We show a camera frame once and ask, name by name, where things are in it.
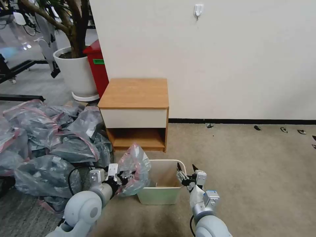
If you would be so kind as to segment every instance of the wooden nightstand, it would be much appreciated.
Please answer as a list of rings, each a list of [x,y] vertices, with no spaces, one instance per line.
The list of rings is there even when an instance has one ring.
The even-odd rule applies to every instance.
[[[98,107],[115,150],[134,142],[166,152],[169,117],[167,79],[113,78]]]

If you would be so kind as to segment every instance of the white plant pot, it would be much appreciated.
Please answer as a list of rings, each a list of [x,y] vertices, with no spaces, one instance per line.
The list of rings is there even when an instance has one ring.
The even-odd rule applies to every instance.
[[[65,83],[72,91],[72,96],[78,101],[93,101],[99,97],[97,92],[88,57],[76,59],[59,58],[61,54],[70,52],[66,47],[57,50],[53,56],[65,79]]]

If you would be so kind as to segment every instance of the gray plastic bag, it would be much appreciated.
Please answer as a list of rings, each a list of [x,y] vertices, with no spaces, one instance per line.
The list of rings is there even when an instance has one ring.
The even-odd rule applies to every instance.
[[[39,146],[51,148],[60,143],[60,138],[56,136],[60,125],[38,108],[18,110],[9,122],[14,127],[24,128],[29,139]]]
[[[58,114],[64,113],[71,117],[77,117],[78,113],[82,110],[79,108],[80,103],[73,103],[72,106],[48,106],[45,105],[42,101],[38,99],[29,100],[18,104],[10,109],[7,109],[3,112],[4,117],[7,120],[11,120],[18,114],[22,109],[25,108],[37,108],[42,111],[46,116],[53,117]]]
[[[49,149],[36,145],[34,142],[32,142],[31,140],[28,140],[28,147],[29,150],[31,151],[31,156],[30,159],[33,159],[35,157],[40,157],[40,156],[44,156],[44,155],[48,155],[49,154]]]
[[[16,169],[22,162],[23,158],[9,150],[0,153],[0,176],[14,176],[14,169]]]
[[[56,155],[45,155],[22,163],[15,171],[17,190],[33,196],[71,198],[67,178],[73,165]],[[78,170],[70,178],[74,193],[81,191]]]
[[[38,201],[38,204],[44,207],[50,213],[62,218],[68,201],[68,198],[63,197],[41,197]]]
[[[67,127],[68,130],[86,134],[88,137],[92,138],[97,125],[103,122],[100,110],[95,106],[87,106],[84,111],[82,111],[78,118]]]
[[[59,124],[62,128],[69,126],[69,124],[73,122],[73,118],[65,112],[57,114],[51,118],[52,120],[56,121],[56,123]]]
[[[0,134],[5,134],[11,130],[10,123],[4,117],[0,116]]]
[[[72,163],[97,162],[100,154],[89,138],[82,137],[73,132],[60,132],[62,143],[57,145],[50,154],[62,157],[64,160]]]
[[[23,160],[29,158],[28,137],[23,128],[14,128],[0,134],[0,154],[5,150],[19,154]]]
[[[106,137],[97,133],[93,143],[100,153],[100,159],[95,162],[95,165],[106,167],[114,161],[114,157],[111,156],[112,144]]]
[[[83,105],[81,102],[71,100],[67,102],[67,105],[65,106],[70,106],[70,107],[77,107],[78,108],[78,113],[81,113],[85,109],[85,105]]]
[[[131,196],[137,194],[142,188],[149,186],[149,170],[151,163],[144,150],[137,144],[133,144],[118,162],[119,171],[122,176],[129,175],[135,171],[133,178],[121,187],[117,194],[119,196]]]
[[[24,108],[40,108],[44,103],[39,99],[29,100],[3,111],[3,116],[10,121]]]

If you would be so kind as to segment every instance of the pile of plastic bags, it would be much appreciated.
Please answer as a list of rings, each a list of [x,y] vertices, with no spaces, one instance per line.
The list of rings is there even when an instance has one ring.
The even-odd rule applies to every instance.
[[[12,176],[15,187],[40,197],[40,204],[62,211],[71,197],[67,177],[71,163],[111,162],[111,143],[98,127],[97,107],[47,106],[40,100],[23,102],[0,116],[0,176]],[[71,175],[75,192],[81,190],[79,172]]]

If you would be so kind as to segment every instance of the white plastic bin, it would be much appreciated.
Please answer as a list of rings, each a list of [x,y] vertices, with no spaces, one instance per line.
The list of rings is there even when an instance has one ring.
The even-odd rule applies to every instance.
[[[150,187],[143,188],[137,195],[144,205],[171,205],[178,200],[183,187],[177,179],[177,163],[187,174],[184,164],[179,160],[150,160]]]

